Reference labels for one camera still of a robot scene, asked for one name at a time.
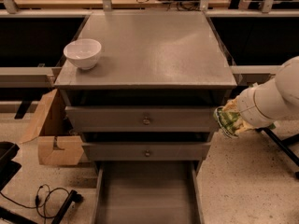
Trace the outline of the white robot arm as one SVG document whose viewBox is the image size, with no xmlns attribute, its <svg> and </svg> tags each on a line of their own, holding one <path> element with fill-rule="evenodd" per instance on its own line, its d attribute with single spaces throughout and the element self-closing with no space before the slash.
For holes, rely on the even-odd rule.
<svg viewBox="0 0 299 224">
<path fill-rule="evenodd" d="M 228 136 L 272 125 L 299 108 L 299 57 L 280 66 L 275 76 L 264 84 L 243 90 L 214 117 Z"/>
</svg>

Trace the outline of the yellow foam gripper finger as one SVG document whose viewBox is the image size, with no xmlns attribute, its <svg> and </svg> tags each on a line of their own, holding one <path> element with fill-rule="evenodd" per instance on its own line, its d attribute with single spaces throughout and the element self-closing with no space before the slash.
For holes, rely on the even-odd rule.
<svg viewBox="0 0 299 224">
<path fill-rule="evenodd" d="M 237 99 L 231 99 L 227 102 L 227 104 L 222 108 L 224 112 L 237 112 Z"/>
<path fill-rule="evenodd" d="M 234 135 L 240 135 L 241 133 L 248 131 L 248 130 L 253 130 L 254 127 L 244 121 L 243 119 L 238 119 L 234 124 Z"/>
</svg>

